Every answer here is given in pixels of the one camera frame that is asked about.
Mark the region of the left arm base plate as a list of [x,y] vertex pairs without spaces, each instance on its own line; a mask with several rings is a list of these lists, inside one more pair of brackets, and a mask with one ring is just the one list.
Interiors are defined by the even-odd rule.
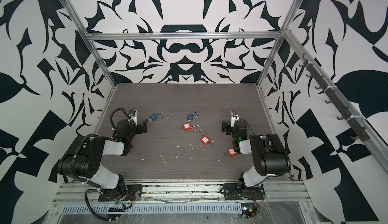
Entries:
[[143,185],[125,185],[124,188],[117,187],[116,189],[106,190],[103,189],[99,195],[98,200],[100,202],[109,201],[133,201],[141,197]]

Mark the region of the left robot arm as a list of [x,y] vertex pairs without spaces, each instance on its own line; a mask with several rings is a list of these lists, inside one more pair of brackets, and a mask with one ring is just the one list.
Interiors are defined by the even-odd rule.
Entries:
[[132,120],[122,120],[115,126],[112,138],[89,134],[78,136],[59,160],[57,172],[100,190],[124,193],[127,187],[123,176],[102,165],[103,156],[126,156],[130,153],[132,139],[148,131],[148,120],[135,125]]

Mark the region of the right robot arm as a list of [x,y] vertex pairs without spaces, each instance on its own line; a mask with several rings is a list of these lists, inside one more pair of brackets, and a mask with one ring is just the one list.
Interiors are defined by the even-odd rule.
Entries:
[[242,173],[238,180],[240,189],[257,188],[266,180],[286,174],[291,170],[291,161],[277,134],[248,135],[250,126],[245,120],[234,123],[222,122],[221,131],[232,136],[229,156],[251,155],[253,166]]

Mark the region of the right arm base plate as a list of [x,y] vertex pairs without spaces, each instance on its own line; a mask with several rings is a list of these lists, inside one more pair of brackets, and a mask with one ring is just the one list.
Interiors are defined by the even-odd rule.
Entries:
[[246,188],[239,184],[223,184],[220,193],[226,200],[257,199],[263,200],[265,191],[262,186],[257,188]]

